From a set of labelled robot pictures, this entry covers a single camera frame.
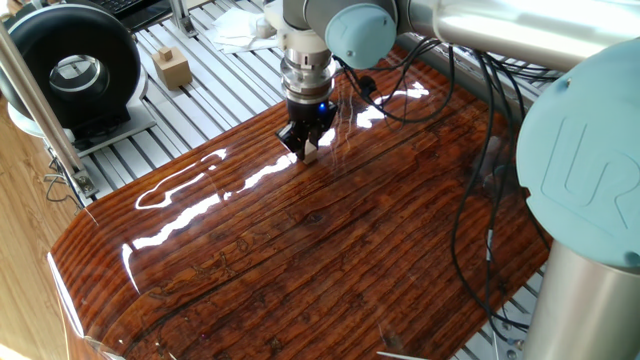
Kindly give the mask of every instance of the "varnished wood board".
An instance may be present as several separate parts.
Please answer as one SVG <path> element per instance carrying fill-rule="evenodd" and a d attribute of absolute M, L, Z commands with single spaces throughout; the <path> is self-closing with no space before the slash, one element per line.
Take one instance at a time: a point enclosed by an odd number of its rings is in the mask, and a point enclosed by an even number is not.
<path fill-rule="evenodd" d="M 376 74 L 383 93 L 396 76 Z M 425 66 L 408 84 L 419 99 L 410 117 L 447 88 Z M 280 104 L 81 214 L 52 252 L 81 334 L 127 359 L 451 357 L 485 316 L 448 241 L 486 106 L 457 90 L 439 121 L 392 131 L 343 78 L 335 100 L 341 113 L 313 166 L 276 141 Z M 399 96 L 387 109 L 403 107 Z M 475 192 L 459 232 L 478 291 L 490 204 Z M 517 197 L 496 230 L 513 293 L 546 254 Z"/>

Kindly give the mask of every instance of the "metal bracket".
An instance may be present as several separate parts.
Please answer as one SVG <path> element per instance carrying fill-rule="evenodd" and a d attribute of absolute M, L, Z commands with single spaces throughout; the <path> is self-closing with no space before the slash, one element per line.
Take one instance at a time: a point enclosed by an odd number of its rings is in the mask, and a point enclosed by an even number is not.
<path fill-rule="evenodd" d="M 171 11 L 173 11 L 173 15 L 171 16 L 173 24 L 187 37 L 191 38 L 198 35 L 198 31 L 193 26 L 191 18 L 189 17 L 189 8 L 187 7 L 186 0 L 170 0 L 169 3 L 171 4 Z"/>
<path fill-rule="evenodd" d="M 91 177 L 87 170 L 81 170 L 72 175 L 73 180 L 77 189 L 84 195 L 84 197 L 89 198 L 92 195 L 98 193 L 98 188 L 93 184 Z"/>

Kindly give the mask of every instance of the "metal pole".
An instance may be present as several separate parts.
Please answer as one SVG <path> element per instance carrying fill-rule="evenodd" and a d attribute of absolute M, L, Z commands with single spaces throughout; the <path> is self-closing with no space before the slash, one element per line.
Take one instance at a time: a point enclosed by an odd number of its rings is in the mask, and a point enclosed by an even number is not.
<path fill-rule="evenodd" d="M 398 7 L 403 30 L 560 71 L 640 36 L 634 1 L 398 0 Z"/>
<path fill-rule="evenodd" d="M 198 35 L 198 31 L 189 17 L 189 7 L 187 7 L 186 0 L 169 0 L 169 4 L 171 4 L 171 11 L 173 11 L 173 15 L 171 15 L 173 24 L 188 37 Z"/>
<path fill-rule="evenodd" d="M 634 360 L 640 271 L 586 259 L 556 241 L 524 347 L 525 360 Z"/>
<path fill-rule="evenodd" d="M 84 170 L 78 154 L 4 26 L 0 26 L 0 66 L 62 166 L 71 176 Z"/>

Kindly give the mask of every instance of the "white paper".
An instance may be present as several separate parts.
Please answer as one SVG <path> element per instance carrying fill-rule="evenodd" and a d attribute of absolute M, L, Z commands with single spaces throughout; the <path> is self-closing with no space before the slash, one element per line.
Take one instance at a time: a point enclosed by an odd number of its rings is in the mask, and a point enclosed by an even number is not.
<path fill-rule="evenodd" d="M 230 9 L 213 22 L 213 28 L 207 30 L 205 36 L 216 50 L 227 54 L 276 47 L 278 41 L 275 36 L 269 39 L 257 37 L 257 23 L 263 16 L 237 8 Z"/>

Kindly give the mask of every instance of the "wooden cube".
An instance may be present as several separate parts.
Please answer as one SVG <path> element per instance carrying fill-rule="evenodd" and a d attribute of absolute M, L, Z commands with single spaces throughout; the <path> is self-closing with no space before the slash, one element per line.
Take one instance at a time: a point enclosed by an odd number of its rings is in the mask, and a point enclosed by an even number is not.
<path fill-rule="evenodd" d="M 163 47 L 151 57 L 158 76 L 169 90 L 176 90 L 193 80 L 189 62 L 177 47 Z"/>

